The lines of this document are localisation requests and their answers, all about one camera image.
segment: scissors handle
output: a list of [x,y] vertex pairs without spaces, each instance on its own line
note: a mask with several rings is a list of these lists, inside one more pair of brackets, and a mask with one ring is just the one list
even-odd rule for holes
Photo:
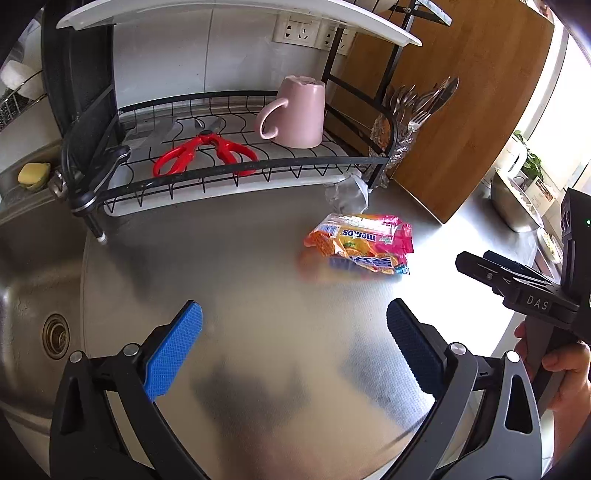
[[[162,155],[155,163],[152,168],[152,174],[154,177],[161,177],[163,175],[173,175],[175,173],[181,173],[187,168],[187,166],[195,158],[195,149],[201,145],[215,145],[217,156],[226,165],[238,163],[236,157],[232,155],[232,152],[240,153],[247,156],[252,161],[258,161],[256,154],[247,146],[240,143],[231,142],[220,135],[208,131],[205,134],[200,134],[197,137],[185,142],[179,147],[173,148]],[[173,166],[166,173],[160,173],[162,167],[173,159],[177,159]],[[238,173],[239,177],[246,177],[252,175],[256,170],[245,170]]]
[[[179,145],[177,148],[173,148],[172,150],[166,152],[158,160],[156,160],[156,163],[154,163],[154,166],[152,167],[152,174],[154,177],[161,177],[163,175],[181,173],[193,161],[195,157],[195,149],[202,144],[203,138],[196,137],[182,145]],[[178,160],[174,162],[170,170],[166,173],[160,173],[162,167],[175,158],[178,158]]]
[[[256,154],[247,146],[241,145],[240,143],[230,142],[225,138],[220,137],[218,134],[212,134],[212,140],[216,144],[217,156],[226,164],[231,165],[238,163],[236,157],[232,155],[232,152],[240,153],[247,156],[252,161],[258,161]],[[252,175],[256,170],[244,170],[238,173],[239,177],[246,177]]]

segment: metal bowl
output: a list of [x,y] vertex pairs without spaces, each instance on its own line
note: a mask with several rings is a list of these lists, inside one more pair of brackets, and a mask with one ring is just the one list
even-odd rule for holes
[[497,213],[514,232],[532,232],[544,227],[542,217],[525,192],[498,168],[492,178],[491,200]]

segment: mentos candy bag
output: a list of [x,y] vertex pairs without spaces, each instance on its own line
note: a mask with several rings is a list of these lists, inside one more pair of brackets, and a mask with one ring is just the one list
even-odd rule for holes
[[414,252],[411,225],[392,215],[331,213],[307,235],[304,245],[389,275],[408,274],[406,254]]

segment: electrical outlet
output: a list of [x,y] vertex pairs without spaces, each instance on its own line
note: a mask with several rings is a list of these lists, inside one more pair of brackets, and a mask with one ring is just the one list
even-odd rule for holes
[[273,32],[273,41],[314,47],[320,20],[301,14],[279,14]]
[[[333,40],[335,39],[336,29],[338,24],[331,22],[331,21],[322,21],[320,24],[320,28],[318,30],[318,36],[316,37],[316,42],[314,43],[314,48],[319,48],[321,50],[330,50],[333,44]],[[348,55],[349,51],[351,50],[351,46],[353,45],[353,40],[355,39],[355,29],[354,28],[345,28],[343,31],[343,36],[340,39],[339,49],[337,53],[341,55]]]

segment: sponge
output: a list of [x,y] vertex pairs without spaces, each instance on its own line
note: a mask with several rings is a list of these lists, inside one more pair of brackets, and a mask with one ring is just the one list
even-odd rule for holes
[[18,182],[27,190],[34,192],[45,185],[50,170],[49,163],[27,163],[18,174]]

